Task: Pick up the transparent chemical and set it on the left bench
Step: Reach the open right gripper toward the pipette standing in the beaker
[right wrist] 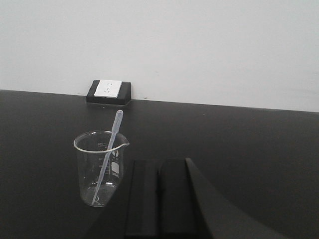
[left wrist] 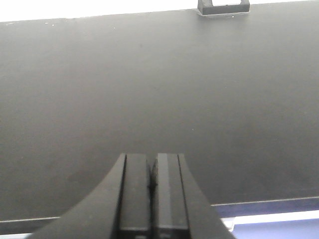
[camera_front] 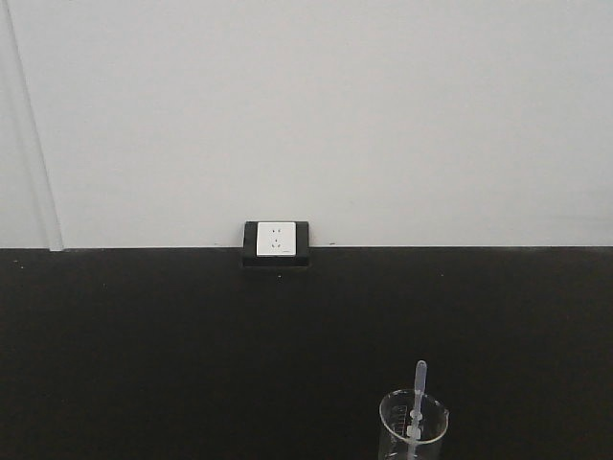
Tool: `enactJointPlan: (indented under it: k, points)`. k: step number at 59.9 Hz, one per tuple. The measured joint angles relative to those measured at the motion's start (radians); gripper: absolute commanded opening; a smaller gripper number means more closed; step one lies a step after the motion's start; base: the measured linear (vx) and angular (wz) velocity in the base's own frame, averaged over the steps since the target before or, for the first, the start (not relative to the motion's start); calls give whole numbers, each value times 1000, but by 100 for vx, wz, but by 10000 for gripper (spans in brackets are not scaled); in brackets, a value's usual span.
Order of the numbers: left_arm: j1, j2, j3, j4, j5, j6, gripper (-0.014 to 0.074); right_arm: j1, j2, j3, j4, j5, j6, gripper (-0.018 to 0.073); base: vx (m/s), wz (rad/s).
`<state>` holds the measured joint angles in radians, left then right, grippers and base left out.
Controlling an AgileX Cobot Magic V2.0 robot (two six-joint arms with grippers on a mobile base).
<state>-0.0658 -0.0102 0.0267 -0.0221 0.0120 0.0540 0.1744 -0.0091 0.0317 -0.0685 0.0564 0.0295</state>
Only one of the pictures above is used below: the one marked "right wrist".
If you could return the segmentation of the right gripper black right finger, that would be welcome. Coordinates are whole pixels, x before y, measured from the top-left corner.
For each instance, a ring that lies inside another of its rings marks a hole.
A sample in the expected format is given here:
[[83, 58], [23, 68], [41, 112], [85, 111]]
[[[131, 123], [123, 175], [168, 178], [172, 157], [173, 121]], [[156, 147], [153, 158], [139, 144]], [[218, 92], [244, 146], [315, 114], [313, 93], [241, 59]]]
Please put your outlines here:
[[284, 239], [227, 200], [190, 158], [160, 169], [162, 239]]

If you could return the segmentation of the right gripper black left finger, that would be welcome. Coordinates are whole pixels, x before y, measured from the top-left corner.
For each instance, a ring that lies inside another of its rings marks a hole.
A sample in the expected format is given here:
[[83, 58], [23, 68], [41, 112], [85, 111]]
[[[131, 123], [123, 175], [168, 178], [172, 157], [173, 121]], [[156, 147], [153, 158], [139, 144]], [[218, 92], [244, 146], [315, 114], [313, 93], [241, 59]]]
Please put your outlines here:
[[131, 161], [118, 189], [84, 238], [158, 238], [156, 190], [155, 165], [146, 160]]

